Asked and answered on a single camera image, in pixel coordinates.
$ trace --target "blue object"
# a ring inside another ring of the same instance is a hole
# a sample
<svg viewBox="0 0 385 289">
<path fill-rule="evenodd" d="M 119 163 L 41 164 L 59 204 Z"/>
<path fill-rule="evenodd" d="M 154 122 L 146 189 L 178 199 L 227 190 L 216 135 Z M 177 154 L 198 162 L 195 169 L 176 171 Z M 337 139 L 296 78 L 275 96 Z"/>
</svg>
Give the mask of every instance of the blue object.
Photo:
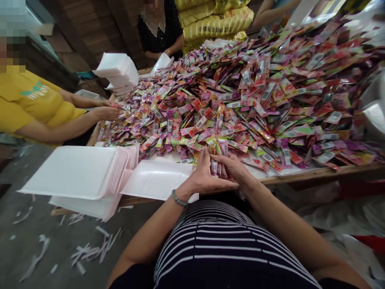
<svg viewBox="0 0 385 289">
<path fill-rule="evenodd" d="M 179 205 L 186 207 L 188 203 L 182 202 L 178 199 L 178 197 L 175 195 L 175 190 L 172 190 L 172 197 L 174 198 L 175 202 L 177 202 Z"/>
<path fill-rule="evenodd" d="M 92 70 L 77 72 L 77 75 L 83 80 L 91 80 L 97 78 L 97 76 L 92 72 Z"/>
</svg>

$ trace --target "black top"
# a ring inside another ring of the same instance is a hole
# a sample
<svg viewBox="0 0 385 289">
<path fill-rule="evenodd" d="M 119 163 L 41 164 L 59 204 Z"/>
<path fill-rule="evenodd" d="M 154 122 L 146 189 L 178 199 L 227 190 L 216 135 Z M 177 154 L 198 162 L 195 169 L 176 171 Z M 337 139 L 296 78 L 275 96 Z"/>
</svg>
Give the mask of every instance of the black top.
<svg viewBox="0 0 385 289">
<path fill-rule="evenodd" d="M 183 34 L 183 29 L 179 21 L 178 10 L 174 0 L 164 0 L 164 14 L 166 18 L 165 32 L 158 28 L 158 35 L 155 37 L 147 24 L 144 22 L 143 17 L 139 16 L 138 30 L 140 36 L 140 42 L 144 52 L 150 51 L 152 53 L 164 52 L 171 47 L 176 39 Z M 183 57 L 182 51 L 177 51 L 170 57 L 174 56 L 175 60 Z"/>
<path fill-rule="evenodd" d="M 216 200 L 184 209 L 154 270 L 135 264 L 110 287 L 126 288 L 357 289 L 331 278 L 317 282 L 279 239 Z"/>
</svg>

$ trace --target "black lace top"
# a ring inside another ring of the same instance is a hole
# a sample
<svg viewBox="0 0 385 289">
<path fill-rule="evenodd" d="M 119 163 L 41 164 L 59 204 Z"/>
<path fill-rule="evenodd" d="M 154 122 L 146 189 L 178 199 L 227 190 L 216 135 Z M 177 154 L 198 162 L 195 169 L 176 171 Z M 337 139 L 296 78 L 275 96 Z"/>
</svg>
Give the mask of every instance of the black lace top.
<svg viewBox="0 0 385 289">
<path fill-rule="evenodd" d="M 144 52 L 164 52 L 175 43 L 176 39 L 180 35 L 183 34 L 183 29 L 179 21 L 178 10 L 176 9 L 176 5 L 173 0 L 164 0 L 164 13 L 166 18 L 166 28 L 164 32 L 158 28 L 157 37 L 151 33 L 147 24 L 144 22 L 143 17 L 139 16 L 138 30 L 140 42 Z M 172 56 L 174 56 L 175 60 L 178 60 L 183 57 L 183 53 L 180 50 Z"/>
</svg>

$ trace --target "table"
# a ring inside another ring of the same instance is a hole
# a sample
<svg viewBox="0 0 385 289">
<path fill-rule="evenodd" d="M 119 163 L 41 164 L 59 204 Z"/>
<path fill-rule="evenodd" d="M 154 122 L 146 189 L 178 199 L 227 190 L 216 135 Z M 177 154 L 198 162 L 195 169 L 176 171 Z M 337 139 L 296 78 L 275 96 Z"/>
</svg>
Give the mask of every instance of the table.
<svg viewBox="0 0 385 289">
<path fill-rule="evenodd" d="M 139 75 L 147 74 L 151 71 L 152 68 L 139 70 Z M 115 95 L 111 95 L 109 98 L 111 101 L 115 101 Z M 87 146 L 94 146 L 97 141 L 97 136 L 99 135 L 100 131 L 100 123 L 97 123 L 88 143 Z M 175 156 L 171 156 L 169 161 L 176 161 L 174 160 Z M 329 182 L 333 180 L 338 180 L 344 176 L 350 176 L 352 179 L 360 178 L 363 175 L 374 178 L 374 179 L 380 179 L 383 178 L 385 175 L 385 164 L 381 163 L 372 163 L 362 166 L 345 166 L 342 167 L 341 171 L 335 172 L 330 168 L 319 168 L 319 169 L 312 169 L 312 170 L 301 170 L 297 173 L 287 174 L 287 175 L 276 175 L 272 177 L 265 177 L 264 173 L 247 166 L 249 171 L 257 178 L 259 179 L 264 185 L 279 185 L 282 183 L 297 183 L 297 182 L 304 182 L 308 181 L 309 184 L 315 185 L 316 181 L 324 181 Z M 156 201 L 154 199 L 147 199 L 142 197 L 132 197 L 123 195 L 122 199 L 119 202 L 119 207 L 125 207 L 125 206 L 131 206 L 131 205 L 137 205 L 137 204 L 143 204 Z M 67 209 L 63 208 L 56 208 L 51 212 L 51 216 L 58 216 L 58 215 L 64 215 L 64 214 L 72 214 L 75 212 L 69 211 Z"/>
</svg>

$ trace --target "wooden table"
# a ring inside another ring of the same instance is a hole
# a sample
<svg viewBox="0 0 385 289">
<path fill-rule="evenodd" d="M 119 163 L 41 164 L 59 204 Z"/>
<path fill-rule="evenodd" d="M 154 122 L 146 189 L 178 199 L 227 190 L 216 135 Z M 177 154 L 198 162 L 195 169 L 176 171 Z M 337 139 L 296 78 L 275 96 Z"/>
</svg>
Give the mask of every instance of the wooden table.
<svg viewBox="0 0 385 289">
<path fill-rule="evenodd" d="M 149 73 L 150 71 L 151 71 L 151 68 L 144 69 L 138 72 L 139 74 L 145 74 L 145 73 Z M 111 95 L 110 100 L 113 102 L 115 101 L 115 96 L 113 94 Z M 97 141 L 97 136 L 99 135 L 99 131 L 100 131 L 100 123 L 96 125 L 95 130 L 92 133 L 87 143 L 87 146 L 93 147 L 95 145 Z M 344 177 L 349 177 L 351 180 L 355 180 L 355 179 L 362 179 L 362 178 L 381 179 L 383 178 L 383 176 L 385 176 L 385 164 L 372 163 L 372 164 L 362 165 L 362 166 L 354 166 L 354 165 L 345 166 L 345 167 L 342 167 L 342 170 L 338 172 L 335 172 L 330 168 L 321 168 L 321 169 L 315 169 L 311 171 L 303 171 L 301 173 L 295 173 L 291 175 L 267 177 L 267 178 L 260 179 L 260 181 L 264 185 L 279 185 L 283 183 L 300 183 L 300 182 L 306 181 L 309 183 L 310 186 L 312 184 L 316 186 L 320 183 L 327 183 L 329 181 L 338 180 Z M 125 207 L 125 206 L 148 203 L 152 201 L 156 201 L 156 200 L 123 195 L 118 206 Z M 72 213 L 74 212 L 63 208 L 57 208 L 51 212 L 51 215 L 57 216 L 57 215 L 72 214 Z"/>
</svg>

